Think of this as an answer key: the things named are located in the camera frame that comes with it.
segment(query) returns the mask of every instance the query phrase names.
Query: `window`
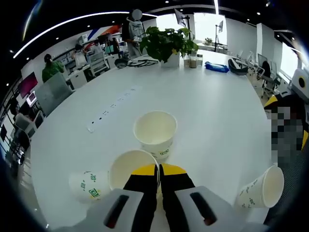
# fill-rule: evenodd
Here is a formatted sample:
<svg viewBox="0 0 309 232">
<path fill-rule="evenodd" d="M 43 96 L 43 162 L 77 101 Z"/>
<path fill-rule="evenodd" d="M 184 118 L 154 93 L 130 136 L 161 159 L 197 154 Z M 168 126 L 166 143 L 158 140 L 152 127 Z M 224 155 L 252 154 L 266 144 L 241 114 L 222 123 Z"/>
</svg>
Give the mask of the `window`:
<svg viewBox="0 0 309 232">
<path fill-rule="evenodd" d="M 178 30 L 183 28 L 182 26 L 178 25 L 176 15 L 175 14 L 166 14 L 161 15 L 156 18 L 156 25 L 159 30 L 165 30 L 167 28 L 173 28 Z"/>
<path fill-rule="evenodd" d="M 205 38 L 211 38 L 215 42 L 216 25 L 223 21 L 223 31 L 219 33 L 217 28 L 217 35 L 219 43 L 227 44 L 226 21 L 224 15 L 208 14 L 208 13 L 194 13 L 196 40 L 205 41 Z"/>
<path fill-rule="evenodd" d="M 282 58 L 281 58 L 281 67 L 280 69 L 290 76 L 293 77 L 295 70 L 298 66 L 298 57 L 295 52 L 290 49 L 288 45 L 282 43 Z"/>
</svg>

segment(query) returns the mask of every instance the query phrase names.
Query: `round table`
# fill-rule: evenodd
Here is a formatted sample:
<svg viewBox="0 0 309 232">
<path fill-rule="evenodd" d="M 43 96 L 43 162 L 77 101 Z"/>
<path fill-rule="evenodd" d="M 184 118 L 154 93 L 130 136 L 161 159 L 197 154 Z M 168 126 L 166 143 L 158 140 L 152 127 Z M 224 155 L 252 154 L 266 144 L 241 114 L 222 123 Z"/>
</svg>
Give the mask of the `round table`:
<svg viewBox="0 0 309 232">
<path fill-rule="evenodd" d="M 227 55 L 199 51 L 203 62 L 227 64 Z M 87 125 L 125 91 L 139 87 L 93 133 Z M 76 90 L 32 137 L 31 173 L 41 211 L 51 229 L 85 218 L 90 205 L 71 194 L 72 172 L 108 171 L 121 153 L 140 148 L 133 124 L 149 111 L 166 111 L 178 121 L 167 163 L 184 168 L 195 186 L 206 186 L 234 205 L 248 221 L 263 223 L 267 209 L 239 209 L 241 186 L 271 165 L 270 124 L 246 76 L 184 68 L 126 67 L 110 70 Z M 152 231 L 169 231 L 158 208 Z"/>
</svg>

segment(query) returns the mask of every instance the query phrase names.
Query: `tipped-over paper cup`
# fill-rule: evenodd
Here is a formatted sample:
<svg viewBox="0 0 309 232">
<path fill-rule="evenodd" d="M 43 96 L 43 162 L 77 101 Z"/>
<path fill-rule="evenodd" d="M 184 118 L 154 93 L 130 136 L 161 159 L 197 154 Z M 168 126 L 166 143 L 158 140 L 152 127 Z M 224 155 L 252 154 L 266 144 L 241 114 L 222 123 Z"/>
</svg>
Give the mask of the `tipped-over paper cup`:
<svg viewBox="0 0 309 232">
<path fill-rule="evenodd" d="M 157 166 L 157 184 L 159 186 L 159 165 L 150 153 L 142 150 L 132 150 L 123 153 L 114 161 L 109 171 L 111 190 L 123 189 L 135 170 L 150 164 Z"/>
<path fill-rule="evenodd" d="M 82 203 L 99 200 L 111 191 L 106 172 L 72 173 L 69 186 L 74 197 Z"/>
<path fill-rule="evenodd" d="M 176 129 L 177 121 L 173 115 L 152 111 L 137 119 L 133 131 L 142 149 L 159 160 L 169 156 Z"/>
<path fill-rule="evenodd" d="M 243 208 L 271 208 L 279 201 L 283 187 L 283 172 L 274 165 L 244 186 L 237 196 L 237 202 Z"/>
</svg>

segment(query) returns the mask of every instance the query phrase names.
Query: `white flower pot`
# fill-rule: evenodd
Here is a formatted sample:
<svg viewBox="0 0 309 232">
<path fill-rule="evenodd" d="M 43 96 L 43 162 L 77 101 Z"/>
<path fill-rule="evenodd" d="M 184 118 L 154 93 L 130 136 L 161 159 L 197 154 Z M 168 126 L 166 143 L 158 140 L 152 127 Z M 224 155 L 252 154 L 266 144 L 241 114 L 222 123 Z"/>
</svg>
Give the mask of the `white flower pot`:
<svg viewBox="0 0 309 232">
<path fill-rule="evenodd" d="M 161 61 L 161 67 L 162 68 L 179 67 L 179 56 L 180 53 L 176 55 L 175 54 L 170 55 L 166 63 L 164 63 L 164 61 Z"/>
</svg>

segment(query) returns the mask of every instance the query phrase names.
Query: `power strip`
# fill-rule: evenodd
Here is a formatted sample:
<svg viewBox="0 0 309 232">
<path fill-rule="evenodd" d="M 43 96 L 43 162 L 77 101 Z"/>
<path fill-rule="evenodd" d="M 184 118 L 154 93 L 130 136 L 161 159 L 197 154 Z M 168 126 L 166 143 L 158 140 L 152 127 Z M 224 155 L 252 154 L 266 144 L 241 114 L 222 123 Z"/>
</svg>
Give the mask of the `power strip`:
<svg viewBox="0 0 309 232">
<path fill-rule="evenodd" d="M 103 121 L 106 120 L 109 115 L 111 115 L 118 107 L 120 107 L 120 105 L 122 105 L 140 89 L 140 86 L 133 86 L 118 97 L 114 103 L 105 106 L 104 110 L 102 110 L 90 123 L 88 123 L 87 130 L 90 133 L 93 133 L 97 127 L 102 125 Z"/>
</svg>

